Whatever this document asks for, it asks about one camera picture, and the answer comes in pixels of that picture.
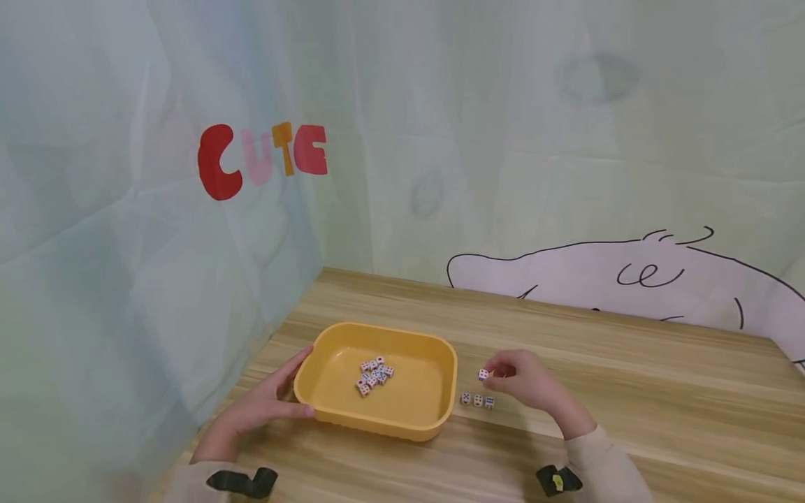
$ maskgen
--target yellow plastic tray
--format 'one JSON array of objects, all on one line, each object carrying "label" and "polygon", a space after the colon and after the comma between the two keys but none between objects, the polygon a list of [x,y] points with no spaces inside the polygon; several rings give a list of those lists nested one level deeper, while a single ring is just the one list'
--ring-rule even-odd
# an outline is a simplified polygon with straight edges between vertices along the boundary
[{"label": "yellow plastic tray", "polygon": [[[378,355],[394,376],[362,397],[361,363]],[[299,368],[294,392],[327,423],[424,442],[452,413],[456,351],[444,339],[364,324],[325,328]]]}]

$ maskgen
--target die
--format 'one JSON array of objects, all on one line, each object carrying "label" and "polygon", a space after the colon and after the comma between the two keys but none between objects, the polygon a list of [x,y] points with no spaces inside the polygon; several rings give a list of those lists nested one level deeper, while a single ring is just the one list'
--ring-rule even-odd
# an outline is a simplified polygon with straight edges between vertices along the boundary
[{"label": "die", "polygon": [[386,375],[384,373],[378,372],[377,370],[372,371],[372,378],[379,382],[380,384],[386,384]]}]

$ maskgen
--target tray rim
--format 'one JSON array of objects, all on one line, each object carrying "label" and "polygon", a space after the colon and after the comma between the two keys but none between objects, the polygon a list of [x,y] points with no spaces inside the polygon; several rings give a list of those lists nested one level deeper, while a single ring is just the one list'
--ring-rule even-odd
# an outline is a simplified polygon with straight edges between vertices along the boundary
[{"label": "tray rim", "polygon": [[[427,426],[414,426],[414,425],[411,425],[411,424],[408,424],[408,423],[390,421],[390,420],[387,420],[387,419],[379,419],[379,418],[374,418],[374,417],[363,415],[363,414],[353,414],[351,412],[346,412],[344,410],[339,410],[339,409],[332,409],[332,408],[329,408],[329,407],[315,407],[314,406],[314,410],[320,410],[321,412],[325,412],[327,414],[334,414],[334,415],[342,417],[342,418],[355,418],[355,419],[360,419],[361,421],[366,421],[366,422],[369,422],[369,423],[382,424],[382,425],[386,425],[386,426],[389,426],[389,427],[401,428],[401,429],[408,430],[408,431],[420,431],[420,432],[432,431],[432,430],[434,430],[434,429],[436,429],[438,427],[441,427],[450,418],[450,416],[452,415],[453,406],[455,405],[454,404],[455,400],[453,398],[456,396],[456,385],[457,385],[456,380],[458,378],[458,354],[456,353],[456,349],[452,347],[452,344],[447,342],[447,340],[444,339],[443,337],[433,336],[431,334],[426,334],[426,333],[422,333],[422,332],[414,332],[412,330],[401,330],[401,329],[398,329],[398,328],[383,327],[383,326],[380,326],[380,325],[364,324],[364,323],[358,323],[358,322],[353,322],[353,321],[340,321],[340,322],[338,322],[336,324],[332,324],[329,327],[326,327],[324,330],[321,331],[321,333],[316,337],[316,340],[313,341],[313,351],[316,350],[316,344],[319,342],[319,340],[323,336],[327,335],[327,332],[329,332],[333,328],[340,327],[341,325],[352,325],[352,326],[367,327],[367,328],[380,328],[381,330],[391,330],[392,332],[409,333],[409,334],[414,334],[414,335],[417,335],[417,336],[423,336],[423,337],[428,337],[430,339],[438,340],[440,343],[442,343],[445,346],[447,346],[447,348],[450,350],[450,354],[452,355],[452,360],[453,360],[452,376],[451,376],[451,378],[452,378],[451,381],[452,382],[451,382],[451,385],[450,385],[450,400],[448,402],[448,408],[444,412],[442,417],[437,419],[433,424],[429,424]],[[299,367],[299,371],[296,373],[297,378],[294,379],[294,395],[296,396],[296,399],[299,400],[299,403],[302,403],[304,405],[311,405],[310,402],[308,402],[307,400],[302,398],[302,396],[299,393],[299,389],[298,389],[298,382],[299,382],[298,377],[299,377],[299,375],[302,375],[302,372],[304,371],[304,369],[307,366],[307,364],[308,364],[308,359],[305,359],[305,361],[303,361],[302,365]]]}]

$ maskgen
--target gray stain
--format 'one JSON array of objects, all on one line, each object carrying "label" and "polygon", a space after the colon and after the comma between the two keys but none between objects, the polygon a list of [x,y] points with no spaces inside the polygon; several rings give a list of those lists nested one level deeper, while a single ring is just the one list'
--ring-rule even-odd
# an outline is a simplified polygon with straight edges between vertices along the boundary
[{"label": "gray stain", "polygon": [[569,101],[601,105],[629,96],[640,80],[631,61],[608,53],[571,58],[555,71],[556,86]]}]

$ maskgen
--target child's hand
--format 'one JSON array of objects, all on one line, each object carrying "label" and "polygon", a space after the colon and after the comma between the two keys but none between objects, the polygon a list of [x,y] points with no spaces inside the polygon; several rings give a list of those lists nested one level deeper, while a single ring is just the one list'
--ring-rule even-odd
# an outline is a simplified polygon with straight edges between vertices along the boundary
[{"label": "child's hand", "polygon": [[305,358],[313,351],[307,347],[283,363],[248,393],[221,412],[201,437],[190,464],[202,461],[237,459],[237,439],[247,431],[264,426],[277,418],[312,418],[313,407],[279,399]]},{"label": "child's hand", "polygon": [[239,435],[264,426],[277,418],[312,418],[313,407],[279,399],[293,381],[296,371],[313,351],[309,346],[296,353],[248,393],[224,410],[217,420],[227,423]]},{"label": "child's hand", "polygon": [[492,374],[484,380],[486,389],[510,394],[532,409],[553,414],[569,399],[562,384],[531,351],[501,351],[484,368]]}]

